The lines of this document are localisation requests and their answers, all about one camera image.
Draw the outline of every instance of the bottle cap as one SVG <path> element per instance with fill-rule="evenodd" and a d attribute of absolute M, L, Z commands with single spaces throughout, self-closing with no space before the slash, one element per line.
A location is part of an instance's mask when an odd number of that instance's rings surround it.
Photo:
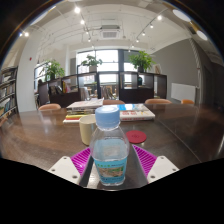
<path fill-rule="evenodd" d="M 120 124 L 120 111 L 116 106 L 102 106 L 95 110 L 99 128 L 114 128 Z"/>

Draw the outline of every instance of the plastic water bottle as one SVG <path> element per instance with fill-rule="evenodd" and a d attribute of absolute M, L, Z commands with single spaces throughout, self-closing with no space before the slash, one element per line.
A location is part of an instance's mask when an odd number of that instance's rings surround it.
<path fill-rule="evenodd" d="M 120 124 L 116 106 L 102 106 L 95 110 L 97 128 L 90 141 L 100 181 L 105 186 L 118 186 L 125 180 L 129 141 Z"/>

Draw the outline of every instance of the plant pot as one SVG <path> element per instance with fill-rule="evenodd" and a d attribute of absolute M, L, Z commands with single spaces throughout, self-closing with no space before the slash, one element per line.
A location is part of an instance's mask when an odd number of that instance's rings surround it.
<path fill-rule="evenodd" d="M 97 66 L 89 66 L 89 72 L 97 72 Z"/>
<path fill-rule="evenodd" d="M 144 72 L 144 68 L 142 66 L 138 67 L 138 72 Z"/>

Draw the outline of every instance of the green plant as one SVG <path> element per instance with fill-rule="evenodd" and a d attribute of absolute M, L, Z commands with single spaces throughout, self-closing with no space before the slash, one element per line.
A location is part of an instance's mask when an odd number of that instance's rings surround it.
<path fill-rule="evenodd" d="M 64 77 L 65 70 L 61 68 L 61 65 L 56 60 L 47 60 L 47 65 L 43 67 L 40 74 L 45 72 L 45 79 L 44 81 L 52 80 L 57 77 Z"/>
<path fill-rule="evenodd" d="M 102 65 L 103 61 L 101 59 L 96 60 L 96 57 L 87 55 L 86 57 L 88 60 L 82 61 L 81 65 L 86 66 L 97 66 L 98 64 Z"/>
<path fill-rule="evenodd" d="M 145 51 L 139 51 L 138 55 L 130 55 L 129 60 L 130 63 L 134 65 L 135 69 L 137 69 L 137 67 L 143 67 L 144 71 L 148 68 L 151 69 L 152 64 L 155 64 L 155 62 L 152 61 L 152 57 Z"/>

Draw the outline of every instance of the red coaster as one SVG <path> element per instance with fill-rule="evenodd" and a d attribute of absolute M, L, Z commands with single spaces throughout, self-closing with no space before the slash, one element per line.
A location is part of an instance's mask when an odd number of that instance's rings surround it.
<path fill-rule="evenodd" d="M 142 131 L 128 131 L 126 133 L 130 143 L 141 143 L 146 140 L 146 134 Z"/>

